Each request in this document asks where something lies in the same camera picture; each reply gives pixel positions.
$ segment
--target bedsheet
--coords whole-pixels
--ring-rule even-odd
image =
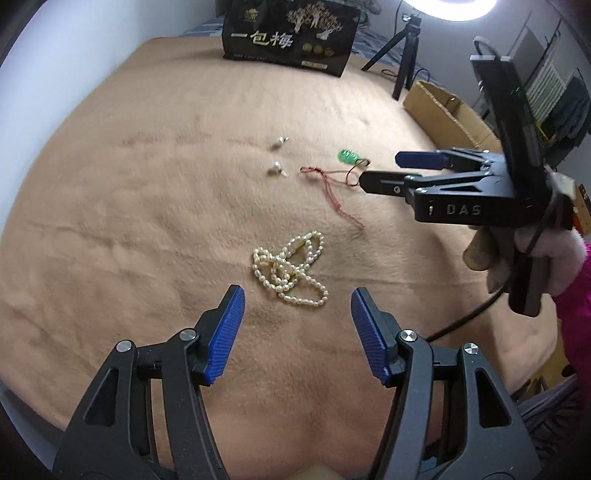
[[[351,292],[367,287],[423,336],[488,293],[484,274],[462,261],[467,227],[420,224],[401,199],[335,185],[359,229],[335,212],[320,177],[298,173],[343,168],[343,148],[379,170],[396,168],[399,150],[434,148],[392,100],[391,79],[362,65],[353,56],[335,78],[232,62],[219,38],[140,47],[63,122],[12,208],[0,242],[2,381],[65,429],[118,341],[165,341],[239,284],[242,326],[224,375],[204,389],[230,477],[280,479],[314,463],[342,476],[366,471],[393,392],[371,375]],[[275,149],[279,136],[290,139]],[[267,173],[276,161],[288,177]],[[328,302],[286,304],[253,275],[252,251],[278,251],[313,230],[325,245],[309,272]],[[500,301],[441,343],[467,341],[514,390],[553,351],[556,311],[545,297],[530,319]],[[159,452],[171,466],[157,388],[154,398]],[[431,440],[440,420],[436,390]]]
[[[185,32],[182,37],[221,37],[223,28],[224,15],[220,15],[209,22],[204,23],[188,32]],[[367,60],[371,59],[386,43],[389,38],[384,37],[374,31],[371,28],[357,29],[355,34],[355,41],[351,53],[359,57],[363,57]],[[383,56],[380,63],[385,66],[399,67],[402,59],[402,50],[404,44],[399,44],[390,50],[386,55]],[[436,79],[431,77],[431,74],[424,70],[420,64],[416,64],[415,73],[417,78],[421,80],[428,80],[433,82],[435,85],[443,86]]]

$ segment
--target red string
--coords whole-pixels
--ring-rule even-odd
[[[356,169],[358,167],[359,168],[367,167],[370,163],[371,162],[367,158],[360,158],[357,162],[355,162],[355,165],[350,170],[322,170],[322,168],[318,168],[318,167],[302,167],[302,168],[300,168],[300,173],[309,174],[309,173],[316,172],[318,175],[320,175],[320,177],[322,178],[322,181],[324,182],[324,193],[325,193],[326,197],[332,203],[336,212],[339,215],[346,218],[349,222],[351,222],[355,226],[357,226],[357,228],[363,229],[363,228],[365,228],[365,225],[363,223],[361,223],[359,220],[357,220],[353,215],[350,215],[343,210],[340,202],[338,201],[337,197],[335,196],[335,193],[333,192],[331,183],[334,183],[337,185],[345,185],[347,187],[358,186],[359,185],[359,175],[357,173],[353,172],[354,169]],[[336,173],[345,173],[346,174],[345,180],[343,181],[343,180],[339,180],[334,177],[331,177],[331,175],[334,175]],[[349,177],[354,177],[355,182],[352,183],[351,181],[349,181]]]

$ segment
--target pearl necklace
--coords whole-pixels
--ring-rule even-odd
[[[318,240],[318,250],[314,252],[312,247],[312,239]],[[294,255],[301,247],[306,248],[306,260],[304,263],[294,265],[287,259]],[[304,236],[297,236],[292,238],[289,243],[281,249],[278,255],[273,255],[266,248],[255,248],[252,252],[252,269],[256,278],[262,283],[262,286],[277,293],[277,296],[287,303],[294,305],[308,305],[311,307],[320,307],[328,300],[329,292],[326,287],[319,281],[313,279],[308,275],[308,270],[312,263],[314,263],[324,250],[324,236],[322,233],[314,230]],[[261,272],[261,265],[269,265],[271,267],[270,279]],[[298,281],[308,282],[313,287],[317,288],[322,298],[318,301],[299,299],[298,297],[285,295],[286,292],[294,288]]]

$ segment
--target packaging box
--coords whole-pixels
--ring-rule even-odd
[[[233,0],[224,20],[224,58],[260,60],[340,77],[360,12],[317,0]]]
[[[574,226],[583,236],[591,234],[591,201],[584,185],[577,185],[574,199]]]
[[[482,118],[443,88],[418,80],[403,105],[441,150],[460,147],[503,153],[501,142]]]

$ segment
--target black box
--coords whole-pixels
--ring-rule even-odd
[[[318,0],[233,0],[223,25],[224,58],[343,74],[360,12]]]

